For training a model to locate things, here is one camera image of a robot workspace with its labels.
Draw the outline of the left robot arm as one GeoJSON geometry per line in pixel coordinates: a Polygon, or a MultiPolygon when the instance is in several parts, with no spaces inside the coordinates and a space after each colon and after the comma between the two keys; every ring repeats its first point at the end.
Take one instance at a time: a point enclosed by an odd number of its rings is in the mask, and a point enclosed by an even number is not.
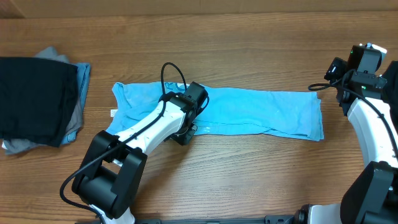
{"type": "Polygon", "coordinates": [[[129,207],[148,155],[168,139],[187,145],[208,100],[205,87],[193,82],[183,93],[163,94],[153,112],[134,126],[117,134],[101,131],[93,138],[73,175],[72,190],[100,223],[135,222],[129,207]]]}

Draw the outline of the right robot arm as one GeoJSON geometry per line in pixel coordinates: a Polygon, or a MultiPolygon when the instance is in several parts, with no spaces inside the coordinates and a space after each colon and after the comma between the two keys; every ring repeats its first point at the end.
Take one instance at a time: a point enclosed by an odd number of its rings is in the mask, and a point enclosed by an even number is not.
{"type": "Polygon", "coordinates": [[[364,170],[340,203],[304,205],[287,223],[397,223],[397,130],[391,118],[393,101],[386,93],[397,62],[378,75],[387,50],[358,44],[347,60],[334,58],[324,79],[310,91],[336,88],[336,99],[355,130],[364,170]]]}

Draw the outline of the light blue printed t-shirt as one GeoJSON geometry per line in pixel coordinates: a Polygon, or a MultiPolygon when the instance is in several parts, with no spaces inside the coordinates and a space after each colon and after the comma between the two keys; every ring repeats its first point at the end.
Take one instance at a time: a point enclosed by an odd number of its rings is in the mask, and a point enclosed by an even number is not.
{"type": "MultiPolygon", "coordinates": [[[[118,110],[107,131],[124,131],[149,115],[163,93],[161,86],[160,82],[115,83],[118,110]]],[[[321,101],[315,92],[205,89],[210,102],[194,121],[197,135],[269,134],[310,141],[324,138],[321,101]]]]}

